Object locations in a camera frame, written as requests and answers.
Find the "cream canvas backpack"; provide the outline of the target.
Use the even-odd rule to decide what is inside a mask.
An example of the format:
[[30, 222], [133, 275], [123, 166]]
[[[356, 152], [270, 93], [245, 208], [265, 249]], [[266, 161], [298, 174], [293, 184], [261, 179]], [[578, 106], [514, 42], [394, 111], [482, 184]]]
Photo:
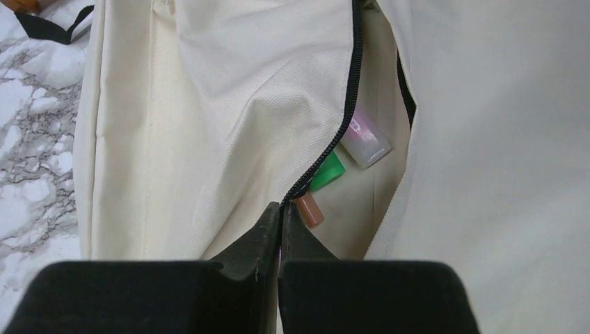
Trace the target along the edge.
[[[478, 333], [589, 332], [588, 1], [97, 1], [80, 261], [209, 260], [311, 192], [340, 260], [440, 262]], [[356, 107], [390, 143], [340, 143]]]

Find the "green marker pen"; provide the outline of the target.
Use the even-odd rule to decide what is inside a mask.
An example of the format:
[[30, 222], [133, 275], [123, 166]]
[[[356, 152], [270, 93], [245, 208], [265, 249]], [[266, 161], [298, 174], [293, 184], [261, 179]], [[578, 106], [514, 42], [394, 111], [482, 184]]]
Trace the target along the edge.
[[315, 192], [324, 188], [332, 181], [335, 181], [343, 174], [345, 174], [346, 168], [338, 158], [335, 152], [331, 152], [320, 165], [316, 174], [312, 178], [309, 186], [311, 192]]

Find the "white pen brown cap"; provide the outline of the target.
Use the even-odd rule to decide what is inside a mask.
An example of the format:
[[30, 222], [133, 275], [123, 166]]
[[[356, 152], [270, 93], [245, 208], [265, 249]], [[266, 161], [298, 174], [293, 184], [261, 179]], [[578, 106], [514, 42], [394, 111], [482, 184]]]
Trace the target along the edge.
[[310, 191], [292, 200], [308, 229], [314, 229], [324, 222], [324, 215]]

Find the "pink highlighter pen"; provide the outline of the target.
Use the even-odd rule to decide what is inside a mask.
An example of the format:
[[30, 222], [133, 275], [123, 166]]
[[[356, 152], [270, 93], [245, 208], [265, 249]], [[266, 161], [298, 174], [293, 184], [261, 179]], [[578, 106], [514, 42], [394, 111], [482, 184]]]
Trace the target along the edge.
[[340, 143], [352, 159], [364, 169], [374, 165], [391, 151], [387, 138], [359, 107], [356, 107]]

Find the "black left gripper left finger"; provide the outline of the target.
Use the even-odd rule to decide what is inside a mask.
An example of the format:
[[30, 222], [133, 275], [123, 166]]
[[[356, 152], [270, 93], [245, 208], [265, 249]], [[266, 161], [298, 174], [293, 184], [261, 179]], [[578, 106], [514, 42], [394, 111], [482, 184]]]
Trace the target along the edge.
[[57, 262], [7, 333], [274, 333], [280, 207], [209, 260]]

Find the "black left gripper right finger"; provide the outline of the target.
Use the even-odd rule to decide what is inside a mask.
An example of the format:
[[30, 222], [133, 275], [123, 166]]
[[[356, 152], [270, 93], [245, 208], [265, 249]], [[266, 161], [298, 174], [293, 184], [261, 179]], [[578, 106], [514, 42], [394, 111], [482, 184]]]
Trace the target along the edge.
[[282, 214], [278, 299], [285, 333], [478, 333], [456, 272], [425, 261], [340, 260]]

